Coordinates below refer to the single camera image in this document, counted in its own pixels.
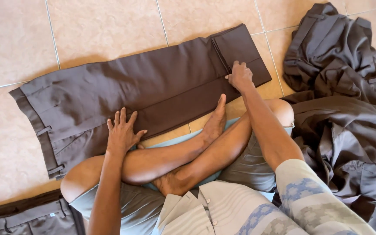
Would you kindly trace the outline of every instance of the shirt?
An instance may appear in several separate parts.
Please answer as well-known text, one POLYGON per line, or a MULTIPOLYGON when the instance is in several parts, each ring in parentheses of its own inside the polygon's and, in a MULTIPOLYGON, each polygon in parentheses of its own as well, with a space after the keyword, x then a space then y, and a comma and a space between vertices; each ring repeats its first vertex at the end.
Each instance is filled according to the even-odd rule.
POLYGON ((247 186, 213 181, 199 187, 198 197, 167 195, 152 234, 376 234, 304 161, 284 161, 275 174, 284 210, 247 186))

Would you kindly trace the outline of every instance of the person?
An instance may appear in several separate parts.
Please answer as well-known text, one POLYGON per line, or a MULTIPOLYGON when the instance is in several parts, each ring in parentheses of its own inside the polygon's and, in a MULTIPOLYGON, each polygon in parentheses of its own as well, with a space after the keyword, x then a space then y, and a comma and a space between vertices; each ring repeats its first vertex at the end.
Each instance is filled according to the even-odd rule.
POLYGON ((81 162, 60 186, 70 205, 90 217, 88 233, 376 234, 304 162, 290 137, 291 106, 263 100, 245 63, 235 61, 226 78, 247 112, 224 132, 224 94, 202 132, 172 146, 129 151, 147 132, 134 134, 137 113, 127 122, 123 108, 114 124, 107 120, 105 156, 81 162), (219 170, 216 181, 191 190, 219 170), (148 182, 160 193, 140 186, 148 182), (281 208, 264 196, 275 185, 281 208))

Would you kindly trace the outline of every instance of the hand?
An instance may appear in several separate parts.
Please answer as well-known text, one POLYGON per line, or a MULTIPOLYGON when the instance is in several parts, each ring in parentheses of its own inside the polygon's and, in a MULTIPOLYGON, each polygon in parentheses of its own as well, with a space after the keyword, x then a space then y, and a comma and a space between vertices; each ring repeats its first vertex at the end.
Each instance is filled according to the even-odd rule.
POLYGON ((252 82, 252 71, 246 67, 245 62, 239 64, 239 61, 235 61, 233 63, 232 74, 227 75, 225 78, 228 79, 228 82, 240 92, 251 86, 255 88, 255 85, 252 82))
POLYGON ((137 111, 134 111, 129 122, 126 122, 126 108, 117 111, 114 117, 114 126, 111 119, 107 120, 109 130, 107 152, 127 152, 133 145, 140 141, 147 130, 139 131, 136 135, 133 125, 137 118, 137 111))

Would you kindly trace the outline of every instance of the foot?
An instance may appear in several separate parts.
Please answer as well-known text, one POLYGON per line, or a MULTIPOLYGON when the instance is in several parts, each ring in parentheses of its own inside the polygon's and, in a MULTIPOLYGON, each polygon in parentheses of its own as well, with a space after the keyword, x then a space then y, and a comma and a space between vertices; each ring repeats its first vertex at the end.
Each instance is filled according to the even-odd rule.
POLYGON ((206 142, 210 145, 224 131, 226 125, 226 95, 222 94, 217 102, 217 108, 211 113, 201 134, 204 135, 206 142))
POLYGON ((184 176, 184 170, 181 170, 184 166, 176 168, 173 171, 155 179, 152 184, 159 189, 164 195, 173 194, 183 196, 192 185, 189 184, 188 177, 184 176))

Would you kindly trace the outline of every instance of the brown trousers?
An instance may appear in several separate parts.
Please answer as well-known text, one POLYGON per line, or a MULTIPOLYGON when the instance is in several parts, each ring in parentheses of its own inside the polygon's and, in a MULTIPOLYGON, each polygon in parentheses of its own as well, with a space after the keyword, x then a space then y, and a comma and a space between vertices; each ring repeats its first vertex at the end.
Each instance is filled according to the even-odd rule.
POLYGON ((60 190, 0 206, 0 235, 85 235, 82 215, 60 190))
POLYGON ((39 138, 49 177, 60 179, 107 147, 107 119, 138 111, 144 139, 212 111, 220 94, 240 96, 224 78, 246 62, 255 86, 271 80, 244 24, 180 45, 84 64, 38 77, 10 92, 39 138))

